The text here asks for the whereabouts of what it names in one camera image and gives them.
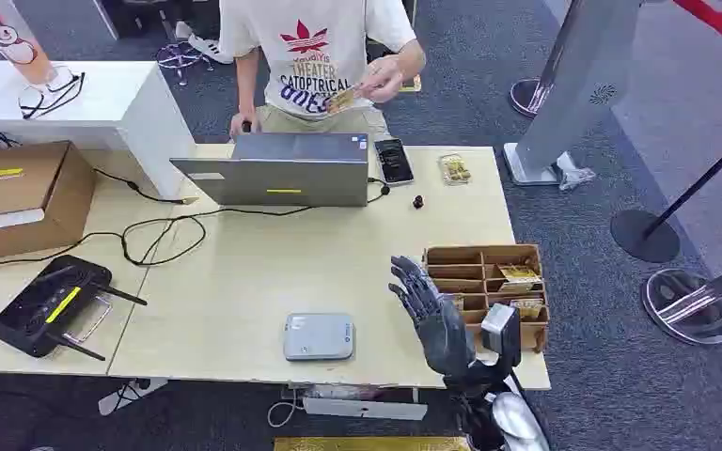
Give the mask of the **person's left hand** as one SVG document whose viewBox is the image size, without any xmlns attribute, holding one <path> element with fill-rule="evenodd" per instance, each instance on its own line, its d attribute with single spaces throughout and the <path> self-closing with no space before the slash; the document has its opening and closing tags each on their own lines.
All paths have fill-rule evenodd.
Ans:
<svg viewBox="0 0 722 451">
<path fill-rule="evenodd" d="M 374 103 L 385 103 L 400 92 L 403 72 L 398 55 L 373 60 L 355 88 L 355 95 Z"/>
</svg>

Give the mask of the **person's right hand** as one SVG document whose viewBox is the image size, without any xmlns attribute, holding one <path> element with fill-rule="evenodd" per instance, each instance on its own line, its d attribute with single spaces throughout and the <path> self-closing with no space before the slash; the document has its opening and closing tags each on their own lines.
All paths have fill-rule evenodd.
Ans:
<svg viewBox="0 0 722 451">
<path fill-rule="evenodd" d="M 240 111 L 229 122 L 229 139 L 235 140 L 242 134 L 260 132 L 261 125 L 255 109 Z"/>
</svg>

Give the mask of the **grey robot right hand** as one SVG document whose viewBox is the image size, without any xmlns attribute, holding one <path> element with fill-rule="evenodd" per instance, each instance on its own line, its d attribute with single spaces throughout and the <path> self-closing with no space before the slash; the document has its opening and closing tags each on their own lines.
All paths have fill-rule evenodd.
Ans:
<svg viewBox="0 0 722 451">
<path fill-rule="evenodd" d="M 388 288 L 410 316 L 428 366 L 444 376 L 447 389 L 498 384 L 521 364 L 520 318 L 515 308 L 497 303 L 486 311 L 480 342 L 497 354 L 487 364 L 477 357 L 476 339 L 454 302 L 438 290 L 422 267 L 408 257 L 392 256 L 391 273 L 400 282 Z"/>
</svg>

